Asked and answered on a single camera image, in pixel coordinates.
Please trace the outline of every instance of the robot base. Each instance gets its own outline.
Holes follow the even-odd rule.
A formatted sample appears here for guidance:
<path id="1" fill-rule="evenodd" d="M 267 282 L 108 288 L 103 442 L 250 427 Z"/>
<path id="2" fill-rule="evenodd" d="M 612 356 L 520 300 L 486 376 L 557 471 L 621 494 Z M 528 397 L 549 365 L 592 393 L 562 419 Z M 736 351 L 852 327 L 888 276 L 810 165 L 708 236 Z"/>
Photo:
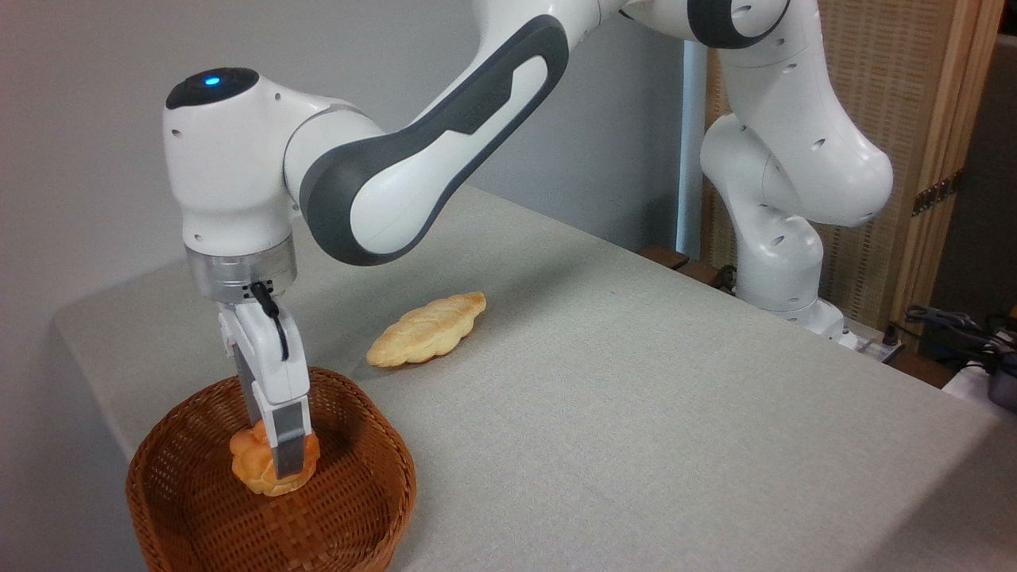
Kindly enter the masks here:
<path id="1" fill-rule="evenodd" d="M 807 306 L 792 311 L 771 311 L 781 320 L 786 320 L 801 326 L 805 330 L 819 334 L 838 344 L 855 349 L 857 337 L 844 324 L 844 314 L 836 306 L 826 300 L 817 298 Z"/>

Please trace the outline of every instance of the black cable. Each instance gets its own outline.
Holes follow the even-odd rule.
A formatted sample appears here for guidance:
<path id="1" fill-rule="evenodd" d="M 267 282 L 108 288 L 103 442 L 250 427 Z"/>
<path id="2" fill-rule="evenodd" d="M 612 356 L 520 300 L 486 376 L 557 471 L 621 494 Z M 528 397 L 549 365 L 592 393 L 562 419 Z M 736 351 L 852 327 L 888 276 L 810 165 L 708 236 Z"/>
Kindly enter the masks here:
<path id="1" fill-rule="evenodd" d="M 936 348 L 939 348 L 939 349 L 941 349 L 943 351 L 946 351 L 946 352 L 949 352 L 949 353 L 953 353 L 953 354 L 956 354 L 956 355 L 960 355 L 962 357 L 967 358 L 969 361 L 977 362 L 990 375 L 992 375 L 993 373 L 995 373 L 997 370 L 1002 369 L 1003 371 L 1005 371 L 1006 374 L 1008 374 L 1010 376 L 1017 377 L 1017 368 L 1014 368 L 1014 367 L 1008 365 L 1004 361 L 1003 356 L 1000 355 L 999 351 L 997 351 L 996 348 L 989 347 L 989 348 L 984 348 L 980 353 L 975 353 L 975 352 L 970 351 L 970 350 L 965 350 L 965 349 L 960 349 L 960 348 L 955 348 L 955 347 L 950 347 L 950 346 L 943 345 L 943 344 L 937 342 L 936 340 L 930 339 L 929 336 L 921 335 L 921 334 L 918 334 L 916 332 L 912 332 L 912 331 L 908 330 L 907 328 L 904 328 L 903 326 L 901 326 L 900 324 L 897 324 L 895 322 L 891 322 L 890 326 L 896 328 L 897 331 L 899 331 L 899 332 L 902 332 L 902 333 L 904 333 L 904 334 L 906 334 L 906 335 L 908 335 L 908 336 L 910 336 L 910 337 L 912 337 L 912 338 L 914 338 L 916 340 L 925 342 L 925 343 L 928 343 L 928 344 L 930 344 L 932 346 L 935 346 Z"/>
<path id="2" fill-rule="evenodd" d="M 283 361 L 290 358 L 290 344 L 286 341 L 286 331 L 283 330 L 283 323 L 279 320 L 279 304 L 272 299 L 272 293 L 264 282 L 253 282 L 250 286 L 251 294 L 261 305 L 261 311 L 276 323 L 276 332 L 279 333 L 279 343 L 283 347 Z"/>

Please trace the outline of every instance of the black cable bundle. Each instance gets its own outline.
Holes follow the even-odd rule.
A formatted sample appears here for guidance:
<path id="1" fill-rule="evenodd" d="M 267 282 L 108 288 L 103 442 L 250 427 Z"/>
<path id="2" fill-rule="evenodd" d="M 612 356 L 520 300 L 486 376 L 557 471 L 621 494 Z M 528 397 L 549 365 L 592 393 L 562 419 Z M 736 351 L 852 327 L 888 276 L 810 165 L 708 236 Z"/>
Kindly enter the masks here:
<path id="1" fill-rule="evenodd" d="M 924 335 L 917 334 L 894 323 L 891 323 L 891 329 L 897 329 L 945 351 L 953 360 L 965 361 L 957 370 L 970 366 L 984 369 L 992 377 L 989 398 L 997 405 L 1017 413 L 1017 335 L 1003 329 L 996 332 L 982 330 L 966 313 L 943 311 L 922 305 L 909 306 L 905 311 L 905 322 L 923 324 L 928 332 Z M 955 347 L 943 340 L 943 334 L 967 340 L 970 344 L 965 348 Z"/>

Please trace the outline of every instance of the bamboo blind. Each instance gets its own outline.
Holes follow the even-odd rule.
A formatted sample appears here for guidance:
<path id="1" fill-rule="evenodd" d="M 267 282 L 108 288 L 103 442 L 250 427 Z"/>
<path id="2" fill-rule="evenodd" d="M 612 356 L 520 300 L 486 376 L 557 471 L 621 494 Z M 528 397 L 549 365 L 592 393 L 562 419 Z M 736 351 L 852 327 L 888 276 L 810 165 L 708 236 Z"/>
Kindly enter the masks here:
<path id="1" fill-rule="evenodd" d="M 869 225 L 816 225 L 820 295 L 882 328 L 932 297 L 953 198 L 912 216 L 916 196 L 963 166 L 1003 0 L 820 0 L 830 77 L 848 115 L 894 165 L 893 193 Z M 707 124 L 728 113 L 710 56 Z M 735 264 L 723 202 L 707 181 L 704 260 Z"/>

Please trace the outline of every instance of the table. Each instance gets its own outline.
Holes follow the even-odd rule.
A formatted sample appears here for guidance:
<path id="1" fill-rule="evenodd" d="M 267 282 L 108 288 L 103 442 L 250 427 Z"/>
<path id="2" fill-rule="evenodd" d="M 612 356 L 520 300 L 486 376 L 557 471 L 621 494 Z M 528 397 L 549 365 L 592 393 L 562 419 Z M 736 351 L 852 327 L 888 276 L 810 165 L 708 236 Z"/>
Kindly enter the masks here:
<path id="1" fill-rule="evenodd" d="M 976 406 L 469 187 L 390 265 L 295 240 L 308 362 L 417 464 L 394 570 L 1017 569 L 1017 432 Z M 403 312 L 473 290 L 488 309 L 448 356 L 364 362 Z M 127 456 L 233 375 L 183 263 L 57 326 Z"/>

